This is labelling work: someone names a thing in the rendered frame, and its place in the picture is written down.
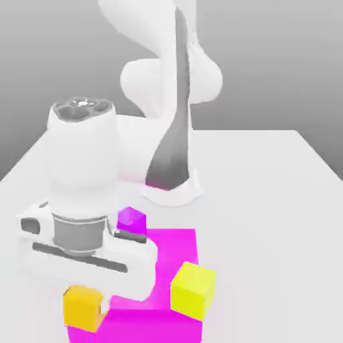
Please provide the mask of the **small orange cube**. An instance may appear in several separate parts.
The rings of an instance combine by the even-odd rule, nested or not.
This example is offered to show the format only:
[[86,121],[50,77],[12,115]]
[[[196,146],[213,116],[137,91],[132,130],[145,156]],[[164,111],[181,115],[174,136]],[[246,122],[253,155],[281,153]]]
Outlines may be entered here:
[[63,295],[64,324],[95,333],[105,317],[101,310],[103,299],[96,289],[72,285]]

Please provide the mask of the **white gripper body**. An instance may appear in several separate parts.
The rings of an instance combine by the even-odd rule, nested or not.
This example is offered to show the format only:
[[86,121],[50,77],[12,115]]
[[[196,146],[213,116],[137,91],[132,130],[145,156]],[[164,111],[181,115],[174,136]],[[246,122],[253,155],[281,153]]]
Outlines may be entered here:
[[68,285],[97,289],[107,296],[136,301],[147,299],[155,286],[157,247],[104,235],[103,246],[90,256],[65,253],[52,241],[23,233],[18,239],[22,268]]

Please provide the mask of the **small purple cube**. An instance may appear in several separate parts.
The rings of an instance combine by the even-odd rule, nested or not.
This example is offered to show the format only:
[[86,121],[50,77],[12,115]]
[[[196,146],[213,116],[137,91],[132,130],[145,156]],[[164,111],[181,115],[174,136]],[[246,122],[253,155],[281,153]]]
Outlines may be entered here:
[[117,228],[133,234],[147,234],[146,214],[130,206],[123,208],[118,213]]

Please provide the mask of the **small yellow cube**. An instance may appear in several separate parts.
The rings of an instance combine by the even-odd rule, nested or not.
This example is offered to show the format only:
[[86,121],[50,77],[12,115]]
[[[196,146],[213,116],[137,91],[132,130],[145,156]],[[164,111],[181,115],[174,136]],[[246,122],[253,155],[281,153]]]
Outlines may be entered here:
[[170,308],[202,322],[215,290],[215,271],[185,261],[170,284]]

